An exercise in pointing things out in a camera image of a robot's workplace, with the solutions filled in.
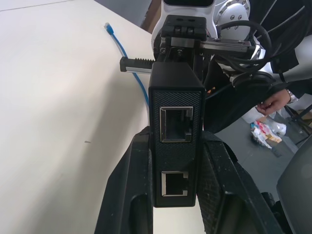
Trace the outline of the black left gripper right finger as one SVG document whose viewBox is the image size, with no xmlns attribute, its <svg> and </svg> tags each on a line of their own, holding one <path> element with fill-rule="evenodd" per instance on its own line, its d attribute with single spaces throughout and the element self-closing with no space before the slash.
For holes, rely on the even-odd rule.
<svg viewBox="0 0 312 234">
<path fill-rule="evenodd" d="M 278 222 L 230 147 L 202 133 L 197 197 L 205 234 L 278 234 Z"/>
</svg>

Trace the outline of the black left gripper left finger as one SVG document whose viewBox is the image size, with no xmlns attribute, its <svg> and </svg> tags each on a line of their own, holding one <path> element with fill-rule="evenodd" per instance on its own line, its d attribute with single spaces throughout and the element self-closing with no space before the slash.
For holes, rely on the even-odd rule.
<svg viewBox="0 0 312 234">
<path fill-rule="evenodd" d="M 153 234 L 150 128 L 137 133 L 108 178 L 94 234 Z"/>
</svg>

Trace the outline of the small black two-port box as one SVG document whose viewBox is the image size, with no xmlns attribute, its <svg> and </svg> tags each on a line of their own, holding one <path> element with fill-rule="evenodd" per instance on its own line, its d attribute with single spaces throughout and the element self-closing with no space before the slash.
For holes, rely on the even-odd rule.
<svg viewBox="0 0 312 234">
<path fill-rule="evenodd" d="M 185 62 L 155 62 L 149 83 L 154 206 L 192 207 L 205 88 Z"/>
</svg>

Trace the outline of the brown cardboard box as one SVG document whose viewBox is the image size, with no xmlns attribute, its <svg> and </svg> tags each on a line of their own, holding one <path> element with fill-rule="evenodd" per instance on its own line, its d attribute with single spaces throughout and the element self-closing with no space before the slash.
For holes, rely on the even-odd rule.
<svg viewBox="0 0 312 234">
<path fill-rule="evenodd" d="M 145 14 L 141 28 L 152 33 L 161 15 L 161 0 L 152 0 Z"/>
</svg>

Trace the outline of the bystander's bare hand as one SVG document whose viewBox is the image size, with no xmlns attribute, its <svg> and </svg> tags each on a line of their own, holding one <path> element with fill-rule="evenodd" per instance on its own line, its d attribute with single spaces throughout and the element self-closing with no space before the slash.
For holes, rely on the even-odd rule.
<svg viewBox="0 0 312 234">
<path fill-rule="evenodd" d="M 287 105 L 291 100 L 291 96 L 288 90 L 284 89 L 271 97 L 266 99 L 264 102 L 258 104 L 255 108 L 257 111 L 264 116 L 270 115 L 280 109 L 282 109 L 285 105 Z"/>
</svg>

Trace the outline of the plastic bags with packets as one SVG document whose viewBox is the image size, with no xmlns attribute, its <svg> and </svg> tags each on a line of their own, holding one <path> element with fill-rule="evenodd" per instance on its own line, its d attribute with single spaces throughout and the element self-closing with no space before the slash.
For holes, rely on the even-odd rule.
<svg viewBox="0 0 312 234">
<path fill-rule="evenodd" d="M 281 143 L 287 131 L 287 126 L 274 121 L 273 117 L 275 113 L 265 116 L 255 107 L 242 116 L 243 120 L 250 124 L 252 139 L 269 149 Z"/>
</svg>

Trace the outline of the grey rounded robot housing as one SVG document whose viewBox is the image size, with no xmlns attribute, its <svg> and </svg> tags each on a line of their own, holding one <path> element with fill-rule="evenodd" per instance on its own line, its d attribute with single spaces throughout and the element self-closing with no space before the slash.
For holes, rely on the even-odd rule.
<svg viewBox="0 0 312 234">
<path fill-rule="evenodd" d="M 297 150 L 277 183 L 293 234 L 312 234 L 312 136 Z"/>
</svg>

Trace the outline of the bystander in black jacket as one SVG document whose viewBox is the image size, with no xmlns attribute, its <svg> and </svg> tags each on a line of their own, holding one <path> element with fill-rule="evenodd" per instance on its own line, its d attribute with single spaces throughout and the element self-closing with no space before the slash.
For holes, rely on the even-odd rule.
<svg viewBox="0 0 312 234">
<path fill-rule="evenodd" d="M 250 3 L 250 20 L 267 30 L 276 53 L 267 68 L 283 78 L 285 72 L 299 64 L 296 47 L 305 37 L 312 35 L 312 0 L 250 0 Z M 264 86 L 234 88 L 215 60 L 210 62 L 209 72 L 213 77 L 209 86 L 225 88 L 206 101 L 204 130 L 214 134 L 281 90 L 289 89 L 298 99 L 304 94 L 312 95 L 312 78 L 274 86 L 266 83 Z"/>
</svg>

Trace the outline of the silver wristwatch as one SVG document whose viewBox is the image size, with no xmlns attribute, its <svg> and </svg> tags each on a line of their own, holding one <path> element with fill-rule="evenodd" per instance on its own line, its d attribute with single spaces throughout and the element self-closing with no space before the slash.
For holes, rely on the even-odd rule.
<svg viewBox="0 0 312 234">
<path fill-rule="evenodd" d="M 288 104 L 291 104 L 291 103 L 298 101 L 298 98 L 289 89 L 287 89 L 287 92 L 290 96 L 290 100 L 289 100 Z"/>
</svg>

